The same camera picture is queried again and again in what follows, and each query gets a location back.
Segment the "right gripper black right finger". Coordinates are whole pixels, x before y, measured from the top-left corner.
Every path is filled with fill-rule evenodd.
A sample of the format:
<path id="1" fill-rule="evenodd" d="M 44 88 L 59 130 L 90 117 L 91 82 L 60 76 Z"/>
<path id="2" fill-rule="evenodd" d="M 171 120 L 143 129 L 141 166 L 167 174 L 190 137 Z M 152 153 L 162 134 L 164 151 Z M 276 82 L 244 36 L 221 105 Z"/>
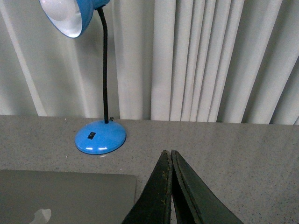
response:
<path id="1" fill-rule="evenodd" d="M 241 224 L 203 182 L 182 155 L 171 152 L 172 198 L 178 224 Z"/>

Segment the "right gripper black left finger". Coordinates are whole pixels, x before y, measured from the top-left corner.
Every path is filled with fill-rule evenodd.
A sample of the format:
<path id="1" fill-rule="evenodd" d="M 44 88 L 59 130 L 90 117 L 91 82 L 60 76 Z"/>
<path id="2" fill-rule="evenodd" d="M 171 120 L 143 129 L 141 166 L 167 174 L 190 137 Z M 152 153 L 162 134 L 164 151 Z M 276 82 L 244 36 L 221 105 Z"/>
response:
<path id="1" fill-rule="evenodd" d="M 169 224 L 171 222 L 172 160 L 164 150 L 139 199 L 122 221 L 124 224 Z"/>

